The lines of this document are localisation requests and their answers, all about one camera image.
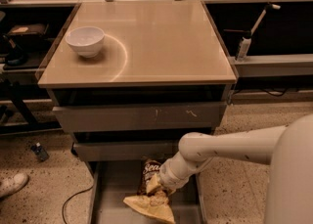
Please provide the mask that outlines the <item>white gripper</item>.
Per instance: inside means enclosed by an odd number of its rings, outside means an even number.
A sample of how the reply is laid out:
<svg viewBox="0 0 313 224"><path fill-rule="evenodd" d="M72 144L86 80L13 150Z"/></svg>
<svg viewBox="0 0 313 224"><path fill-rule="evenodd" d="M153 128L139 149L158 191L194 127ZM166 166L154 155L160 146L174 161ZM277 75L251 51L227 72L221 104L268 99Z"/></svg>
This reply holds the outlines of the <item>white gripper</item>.
<svg viewBox="0 0 313 224"><path fill-rule="evenodd" d="M155 173L149 180L146 192L148 195L153 194L162 185L167 195L171 196L188 183L189 177L186 161L180 157L170 158L160 167L159 176Z"/></svg>

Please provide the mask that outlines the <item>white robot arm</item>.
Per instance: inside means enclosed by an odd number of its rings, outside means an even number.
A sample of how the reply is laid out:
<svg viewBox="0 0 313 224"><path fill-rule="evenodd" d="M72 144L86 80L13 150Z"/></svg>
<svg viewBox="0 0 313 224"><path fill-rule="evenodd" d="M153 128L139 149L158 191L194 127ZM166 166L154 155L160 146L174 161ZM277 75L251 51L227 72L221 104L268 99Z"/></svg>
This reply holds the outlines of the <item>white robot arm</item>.
<svg viewBox="0 0 313 224"><path fill-rule="evenodd" d="M212 136L184 135L147 186L182 188L212 157L270 165L264 224L313 224L313 115L289 125Z"/></svg>

